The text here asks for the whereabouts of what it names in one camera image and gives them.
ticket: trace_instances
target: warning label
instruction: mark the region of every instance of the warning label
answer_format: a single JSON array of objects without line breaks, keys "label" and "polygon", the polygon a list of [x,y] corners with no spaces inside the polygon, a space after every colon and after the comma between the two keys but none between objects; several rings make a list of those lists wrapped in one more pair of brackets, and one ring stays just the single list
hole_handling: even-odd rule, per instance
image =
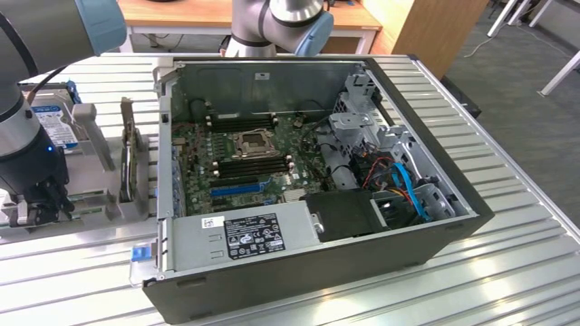
[{"label": "warning label", "polygon": [[285,250],[274,213],[223,221],[223,229],[230,259]]},{"label": "warning label", "polygon": [[70,148],[78,145],[74,133],[67,125],[66,116],[55,105],[45,107],[31,107],[35,117],[46,130],[47,136],[55,146]]}]

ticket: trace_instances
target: white sticker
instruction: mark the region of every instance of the white sticker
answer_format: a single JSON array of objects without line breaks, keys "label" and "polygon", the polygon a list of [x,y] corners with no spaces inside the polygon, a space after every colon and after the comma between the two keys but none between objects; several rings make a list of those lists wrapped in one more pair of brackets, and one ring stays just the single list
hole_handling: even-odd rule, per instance
[{"label": "white sticker", "polygon": [[270,80],[270,73],[254,73],[253,79],[254,80]]},{"label": "white sticker", "polygon": [[78,145],[71,128],[62,121],[66,117],[63,117],[61,108],[55,105],[47,105],[31,107],[31,110],[54,145],[62,148],[73,148]]},{"label": "white sticker", "polygon": [[217,228],[218,226],[223,226],[223,217],[222,216],[213,216],[206,217],[201,219],[201,228]]}]

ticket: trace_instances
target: motherboard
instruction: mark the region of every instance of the motherboard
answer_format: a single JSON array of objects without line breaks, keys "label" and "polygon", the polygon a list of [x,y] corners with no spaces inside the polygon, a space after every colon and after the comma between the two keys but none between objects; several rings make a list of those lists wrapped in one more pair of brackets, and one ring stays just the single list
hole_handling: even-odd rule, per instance
[{"label": "motherboard", "polygon": [[174,124],[186,215],[297,201],[334,189],[301,113]]}]

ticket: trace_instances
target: wooden table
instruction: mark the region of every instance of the wooden table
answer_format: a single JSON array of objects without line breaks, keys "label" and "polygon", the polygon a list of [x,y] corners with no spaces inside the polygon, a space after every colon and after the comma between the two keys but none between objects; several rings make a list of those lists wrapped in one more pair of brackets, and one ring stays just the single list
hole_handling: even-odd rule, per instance
[{"label": "wooden table", "polygon": [[[159,3],[146,0],[118,0],[126,21],[126,42],[121,52],[133,52],[130,34],[229,35],[231,0],[177,0]],[[335,3],[330,8],[334,29],[330,37],[357,38],[355,54],[367,54],[378,21],[358,2]]]}]

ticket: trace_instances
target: aluminum slotted surface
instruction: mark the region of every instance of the aluminum slotted surface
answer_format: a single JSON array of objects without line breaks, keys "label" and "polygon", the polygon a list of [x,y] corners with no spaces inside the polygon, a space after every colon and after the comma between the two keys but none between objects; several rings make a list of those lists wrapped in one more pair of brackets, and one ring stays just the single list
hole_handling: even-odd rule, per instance
[{"label": "aluminum slotted surface", "polygon": [[[375,60],[495,217],[423,266],[186,325],[577,323],[577,229],[457,103],[447,101],[422,67],[405,56]],[[150,62],[151,58],[142,57],[91,58],[58,78],[70,78],[82,100],[95,103],[97,121],[107,137],[115,137],[121,128],[119,97],[135,100],[134,119],[141,132],[151,135],[150,172],[155,173],[158,106]],[[398,122],[389,104],[383,107]],[[151,195],[154,174],[149,185]],[[161,325],[145,295],[129,285],[130,246],[154,234],[149,219],[119,228],[1,244],[0,325]]]}]

